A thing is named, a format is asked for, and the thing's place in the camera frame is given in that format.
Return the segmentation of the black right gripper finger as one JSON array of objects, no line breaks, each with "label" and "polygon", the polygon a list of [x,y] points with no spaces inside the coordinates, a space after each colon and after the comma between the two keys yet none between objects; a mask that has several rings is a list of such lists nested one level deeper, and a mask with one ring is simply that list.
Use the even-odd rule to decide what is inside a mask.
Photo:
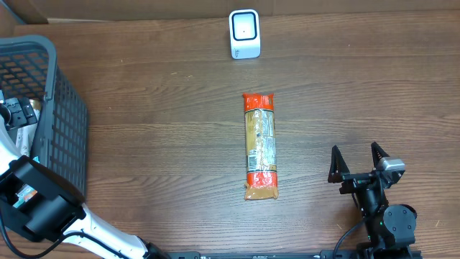
[{"label": "black right gripper finger", "polygon": [[348,166],[346,165],[343,156],[337,145],[334,145],[331,150],[331,165],[328,174],[329,183],[341,183],[344,176],[350,174]]},{"label": "black right gripper finger", "polygon": [[377,142],[373,142],[371,144],[371,150],[372,150],[373,166],[375,168],[377,168],[382,158],[389,157],[389,155],[378,145]]}]

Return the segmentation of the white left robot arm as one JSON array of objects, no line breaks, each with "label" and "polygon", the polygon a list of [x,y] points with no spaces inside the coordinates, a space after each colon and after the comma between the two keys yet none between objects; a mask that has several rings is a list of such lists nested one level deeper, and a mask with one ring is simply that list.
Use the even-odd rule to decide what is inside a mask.
[{"label": "white left robot arm", "polygon": [[66,242],[102,258],[167,258],[151,242],[129,235],[95,215],[81,192],[46,166],[20,153],[9,130],[38,122],[29,99],[1,102],[1,235],[17,256],[27,258],[7,232],[52,244],[41,258]]}]

